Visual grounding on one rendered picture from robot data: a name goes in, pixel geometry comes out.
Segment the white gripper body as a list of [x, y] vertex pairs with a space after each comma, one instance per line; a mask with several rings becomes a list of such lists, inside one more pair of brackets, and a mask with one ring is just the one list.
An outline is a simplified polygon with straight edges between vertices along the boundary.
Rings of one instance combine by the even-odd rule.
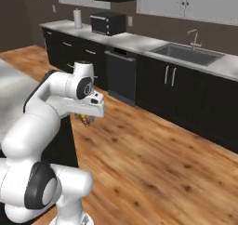
[[63, 98], [60, 107], [60, 117], [70, 113], [85, 114], [94, 117], [104, 116], [104, 98], [68, 99]]

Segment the brown chicken drumstick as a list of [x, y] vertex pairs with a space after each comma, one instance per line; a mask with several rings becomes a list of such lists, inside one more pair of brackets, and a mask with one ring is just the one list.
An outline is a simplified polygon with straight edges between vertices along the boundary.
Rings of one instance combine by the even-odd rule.
[[85, 127], [88, 127], [94, 121], [94, 117], [85, 115], [85, 114], [81, 114], [80, 120], [82, 121], [82, 123], [84, 124]]

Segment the black dishwasher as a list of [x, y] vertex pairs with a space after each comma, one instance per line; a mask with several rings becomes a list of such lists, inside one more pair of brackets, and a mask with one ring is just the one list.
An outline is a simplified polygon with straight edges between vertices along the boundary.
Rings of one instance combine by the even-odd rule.
[[136, 54], [121, 54], [114, 50], [106, 50], [108, 93], [122, 102], [134, 106], [136, 93]]

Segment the black base cupboards with drawers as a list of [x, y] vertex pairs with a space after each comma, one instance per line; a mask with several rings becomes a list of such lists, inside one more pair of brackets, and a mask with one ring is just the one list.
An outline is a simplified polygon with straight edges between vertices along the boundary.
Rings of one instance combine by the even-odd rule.
[[46, 27], [42, 31], [51, 65], [71, 73], [76, 61], [89, 61], [94, 67], [95, 85], [103, 90], [108, 89], [105, 45]]

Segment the black toaster oven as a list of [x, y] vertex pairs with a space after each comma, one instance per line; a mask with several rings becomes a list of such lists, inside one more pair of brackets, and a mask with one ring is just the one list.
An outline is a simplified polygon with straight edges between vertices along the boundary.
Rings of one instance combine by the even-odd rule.
[[100, 12], [90, 16], [93, 33], [113, 36], [126, 32], [126, 15], [115, 12]]

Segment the white paper towel roll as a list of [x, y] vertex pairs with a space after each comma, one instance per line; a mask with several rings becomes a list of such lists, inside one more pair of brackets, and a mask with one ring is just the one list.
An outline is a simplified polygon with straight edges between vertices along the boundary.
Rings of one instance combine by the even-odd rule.
[[82, 16], [81, 16], [81, 11], [79, 9], [75, 9], [73, 11], [73, 19], [74, 19], [74, 27], [76, 29], [81, 29], [82, 28]]

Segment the black base cupboards under sink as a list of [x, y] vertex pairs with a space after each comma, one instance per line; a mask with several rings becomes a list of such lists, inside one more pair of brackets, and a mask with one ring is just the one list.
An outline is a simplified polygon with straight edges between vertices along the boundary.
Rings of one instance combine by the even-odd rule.
[[139, 56], [136, 104], [238, 154], [238, 82]]

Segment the grey steel sink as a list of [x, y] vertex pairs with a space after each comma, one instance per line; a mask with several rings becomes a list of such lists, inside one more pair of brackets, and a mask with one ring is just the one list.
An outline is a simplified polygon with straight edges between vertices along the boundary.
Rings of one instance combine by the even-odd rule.
[[163, 55], [176, 60], [208, 66], [223, 57], [223, 54], [201, 48], [192, 48], [178, 44], [166, 44], [152, 50], [152, 53]]

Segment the silver tap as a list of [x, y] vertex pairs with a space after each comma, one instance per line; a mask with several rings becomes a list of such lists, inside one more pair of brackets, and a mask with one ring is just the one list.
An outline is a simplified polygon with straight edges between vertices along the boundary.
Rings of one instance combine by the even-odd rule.
[[187, 34], [191, 34], [191, 33], [195, 33], [194, 40], [190, 43], [192, 50], [194, 50], [197, 47], [202, 46], [203, 40], [201, 41], [200, 44], [197, 42], [197, 39], [198, 39], [198, 30], [197, 29], [192, 29], [192, 30], [187, 31]]

